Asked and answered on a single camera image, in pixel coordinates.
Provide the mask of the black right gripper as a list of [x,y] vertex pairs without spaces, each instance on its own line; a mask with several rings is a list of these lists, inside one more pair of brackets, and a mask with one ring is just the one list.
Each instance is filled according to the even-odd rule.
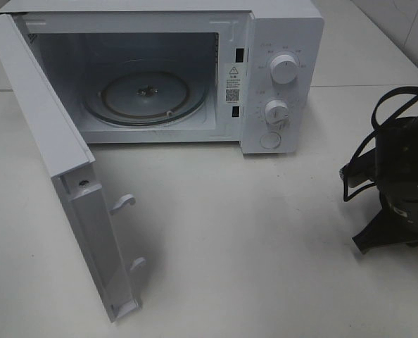
[[381,210],[352,240],[361,254],[418,242],[418,118],[374,129]]

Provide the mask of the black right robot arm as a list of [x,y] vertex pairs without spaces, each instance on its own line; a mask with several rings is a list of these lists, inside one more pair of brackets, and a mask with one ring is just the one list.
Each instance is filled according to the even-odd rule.
[[348,187],[370,181],[381,210],[353,237],[365,254],[394,244],[418,245],[418,116],[398,118],[378,131],[376,146],[342,169]]

